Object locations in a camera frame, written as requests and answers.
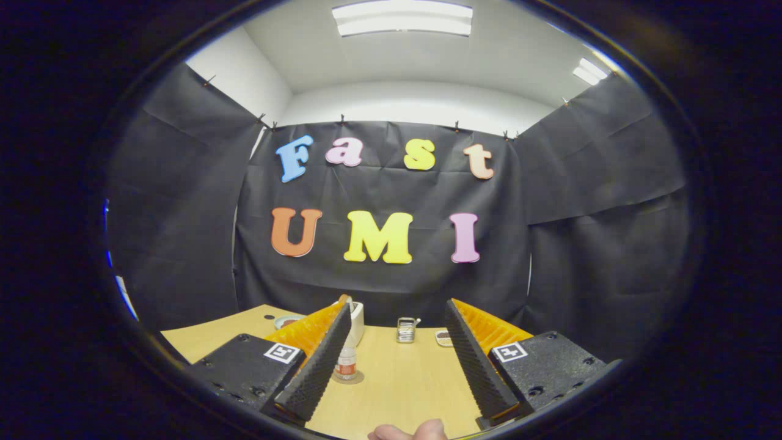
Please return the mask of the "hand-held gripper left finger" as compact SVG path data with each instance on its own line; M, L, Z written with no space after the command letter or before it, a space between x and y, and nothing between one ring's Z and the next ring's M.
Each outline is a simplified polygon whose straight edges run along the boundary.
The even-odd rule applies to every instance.
M259 338L238 334L190 365L216 395L290 424L311 419L349 336L346 296Z

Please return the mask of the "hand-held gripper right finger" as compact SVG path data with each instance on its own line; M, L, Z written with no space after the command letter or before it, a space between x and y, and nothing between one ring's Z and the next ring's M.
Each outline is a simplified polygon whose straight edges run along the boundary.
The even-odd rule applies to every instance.
M619 364L602 361L559 332L533 336L457 299L447 301L445 323L481 428L550 409Z

